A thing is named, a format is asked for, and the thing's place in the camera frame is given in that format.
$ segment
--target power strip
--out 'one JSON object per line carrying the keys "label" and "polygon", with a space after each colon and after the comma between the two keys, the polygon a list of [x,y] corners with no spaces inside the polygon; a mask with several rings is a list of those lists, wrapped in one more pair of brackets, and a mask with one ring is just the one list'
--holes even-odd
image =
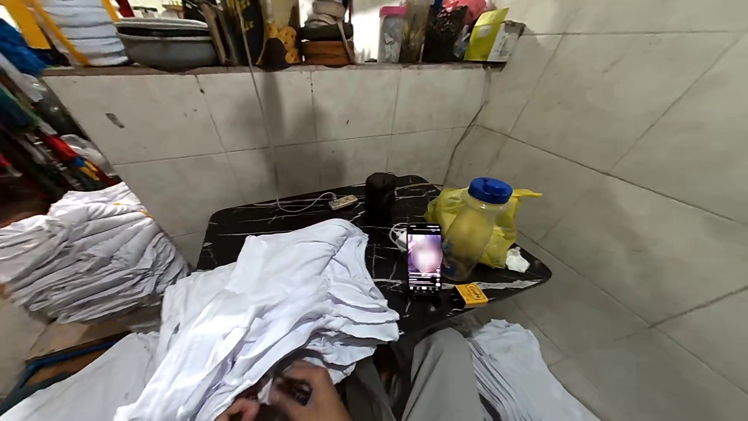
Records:
{"label": "power strip", "polygon": [[347,195],[343,196],[340,199],[330,200],[329,205],[330,209],[333,211],[336,211],[340,208],[344,208],[349,205],[353,205],[355,202],[358,202],[358,198],[354,195]]}

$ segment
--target plastic jar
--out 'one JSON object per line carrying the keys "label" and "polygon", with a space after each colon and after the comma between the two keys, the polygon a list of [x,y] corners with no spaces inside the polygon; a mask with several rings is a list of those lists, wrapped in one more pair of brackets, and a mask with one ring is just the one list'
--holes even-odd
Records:
{"label": "plastic jar", "polygon": [[495,178],[476,178],[462,194],[462,209],[444,238],[443,275],[464,281],[491,239],[497,218],[508,211],[512,188]]}
{"label": "plastic jar", "polygon": [[397,63],[405,36],[405,6],[384,6],[379,9],[379,63]]}

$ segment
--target electrical wire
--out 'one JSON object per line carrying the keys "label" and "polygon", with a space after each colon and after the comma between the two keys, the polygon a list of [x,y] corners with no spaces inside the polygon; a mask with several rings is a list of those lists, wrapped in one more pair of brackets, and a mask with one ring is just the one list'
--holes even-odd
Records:
{"label": "electrical wire", "polygon": [[241,25],[240,29],[241,29],[241,33],[242,33],[242,39],[244,40],[244,50],[245,50],[245,52],[247,54],[247,64],[249,66],[249,73],[250,73],[250,75],[252,77],[252,85],[254,86],[254,94],[257,96],[257,103],[260,105],[260,112],[261,112],[261,114],[263,116],[263,126],[265,128],[265,135],[267,136],[267,138],[269,140],[270,151],[271,151],[271,154],[273,156],[273,178],[275,179],[275,204],[278,206],[278,209],[280,209],[282,211],[286,211],[286,212],[290,212],[290,213],[295,213],[295,212],[305,211],[305,210],[311,208],[315,203],[317,203],[318,200],[320,200],[325,195],[331,194],[333,196],[333,200],[337,199],[337,196],[335,196],[335,193],[333,193],[333,192],[325,192],[325,193],[321,194],[317,199],[314,199],[314,202],[312,202],[311,205],[309,205],[309,206],[307,206],[307,207],[305,207],[303,209],[290,210],[290,209],[286,209],[283,206],[281,206],[281,198],[278,195],[278,190],[279,190],[278,187],[279,187],[280,182],[278,181],[278,156],[275,153],[275,141],[272,138],[272,135],[270,134],[270,127],[268,125],[267,118],[266,118],[265,106],[263,105],[263,100],[260,97],[260,90],[257,87],[257,81],[254,78],[254,71],[252,70],[252,56],[249,54],[249,42],[247,41],[247,32],[244,30],[244,27],[245,27],[244,26],[244,17],[242,16],[241,13],[239,13],[239,24]]}
{"label": "electrical wire", "polygon": [[311,208],[312,206],[314,206],[314,204],[317,203],[318,200],[320,200],[321,198],[325,197],[326,195],[332,195],[332,199],[333,200],[337,199],[337,196],[335,196],[335,193],[333,193],[333,192],[326,192],[326,193],[323,193],[323,194],[319,195],[319,197],[317,199],[314,199],[314,202],[312,202],[311,205],[309,205],[309,206],[307,206],[307,207],[305,207],[303,209],[297,209],[297,210],[286,209],[286,208],[284,208],[284,207],[281,206],[281,202],[278,199],[275,199],[275,204],[278,205],[278,207],[281,210],[286,211],[286,212],[302,212],[302,211],[305,211],[305,210]]}

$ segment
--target bottle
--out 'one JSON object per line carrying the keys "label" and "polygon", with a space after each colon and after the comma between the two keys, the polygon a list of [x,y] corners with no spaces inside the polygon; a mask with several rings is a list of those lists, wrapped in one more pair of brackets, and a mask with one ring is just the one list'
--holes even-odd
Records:
{"label": "bottle", "polygon": [[497,218],[509,210],[512,188],[495,178],[481,177],[470,182],[462,193],[462,209],[444,237],[443,275],[464,281],[478,264],[491,239]]}

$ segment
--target smartphone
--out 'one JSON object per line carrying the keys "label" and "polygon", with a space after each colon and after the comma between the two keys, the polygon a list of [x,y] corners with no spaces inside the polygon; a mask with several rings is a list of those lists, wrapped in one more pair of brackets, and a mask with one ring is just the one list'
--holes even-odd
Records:
{"label": "smartphone", "polygon": [[408,290],[414,294],[438,294],[441,290],[441,227],[409,223]]}

